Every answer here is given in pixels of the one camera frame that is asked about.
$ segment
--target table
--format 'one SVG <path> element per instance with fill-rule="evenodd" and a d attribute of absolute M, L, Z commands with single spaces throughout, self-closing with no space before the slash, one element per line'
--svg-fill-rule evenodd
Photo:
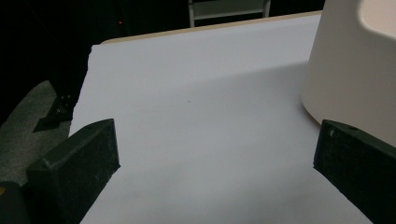
<path fill-rule="evenodd" d="M 370 223 L 313 169 L 300 92 L 319 19 L 93 46 L 70 134 L 115 119 L 121 168 L 82 223 Z"/>

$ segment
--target white container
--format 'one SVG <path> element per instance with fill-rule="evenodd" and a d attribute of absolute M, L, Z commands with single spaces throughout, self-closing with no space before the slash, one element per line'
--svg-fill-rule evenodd
<path fill-rule="evenodd" d="M 344 122 L 396 147 L 395 0 L 327 0 L 302 98 L 318 122 Z"/>

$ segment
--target table edge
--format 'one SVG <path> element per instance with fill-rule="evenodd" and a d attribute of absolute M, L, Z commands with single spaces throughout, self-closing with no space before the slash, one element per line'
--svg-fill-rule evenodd
<path fill-rule="evenodd" d="M 124 41 L 131 41 L 131 40 L 138 40 L 138 39 L 145 39 L 145 38 L 152 38 L 152 37 L 158 37 L 158 36 L 164 36 L 164 35 L 177 35 L 177 34 L 184 34 L 184 33 L 195 32 L 195 31 L 213 30 L 213 29 L 219 29 L 219 28 L 224 28 L 224 27 L 246 25 L 246 24 L 258 23 L 258 22 L 288 20 L 288 19 L 294 19 L 294 18 L 299 18 L 299 17 L 319 15 L 319 14 L 321 14 L 321 12 L 322 12 L 321 10 L 320 11 L 311 11 L 311 12 L 305 12 L 305 13 L 290 14 L 290 15 L 285 15 L 285 16 L 262 18 L 262 19 L 256 19 L 256 20 L 250 20 L 250 21 L 236 21 L 236 22 L 222 23 L 222 24 L 216 24 L 216 25 L 208 25 L 208 26 L 200 26 L 200 27 L 186 28 L 186 29 L 173 30 L 173 31 L 165 31 L 165 32 L 159 32 L 159 33 L 153 33 L 153 34 L 147 34 L 147 35 L 132 35 L 132 36 L 108 39 L 108 40 L 102 42 L 101 45 L 120 43 L 120 42 L 124 42 Z"/>

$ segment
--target black fabric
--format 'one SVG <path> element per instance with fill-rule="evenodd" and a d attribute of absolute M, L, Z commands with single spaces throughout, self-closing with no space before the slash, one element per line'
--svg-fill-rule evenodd
<path fill-rule="evenodd" d="M 272 0 L 270 17 L 322 10 L 325 0 Z"/>
<path fill-rule="evenodd" d="M 7 1 L 1 9 L 0 123 L 27 92 L 46 79 L 37 54 L 45 40 L 30 8 L 23 0 Z"/>
<path fill-rule="evenodd" d="M 120 0 L 130 35 L 189 28 L 188 3 L 187 0 Z"/>

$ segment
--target black object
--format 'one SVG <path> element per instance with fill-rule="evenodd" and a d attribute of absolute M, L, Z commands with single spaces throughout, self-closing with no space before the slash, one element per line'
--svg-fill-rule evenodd
<path fill-rule="evenodd" d="M 52 107 L 49 110 L 47 116 L 40 119 L 33 130 L 34 133 L 46 131 L 50 129 L 56 129 L 59 127 L 61 122 L 69 121 L 73 119 L 73 109 L 65 109 L 60 103 L 59 98 L 55 99 Z"/>
<path fill-rule="evenodd" d="M 21 189 L 17 183 L 0 182 L 0 223 L 30 223 Z"/>
<path fill-rule="evenodd" d="M 82 128 L 28 167 L 32 223 L 79 223 L 119 168 L 114 120 Z"/>
<path fill-rule="evenodd" d="M 272 0 L 270 17 L 322 10 L 326 0 Z"/>
<path fill-rule="evenodd" d="M 314 168 L 374 223 L 396 223 L 396 148 L 355 127 L 323 120 Z"/>

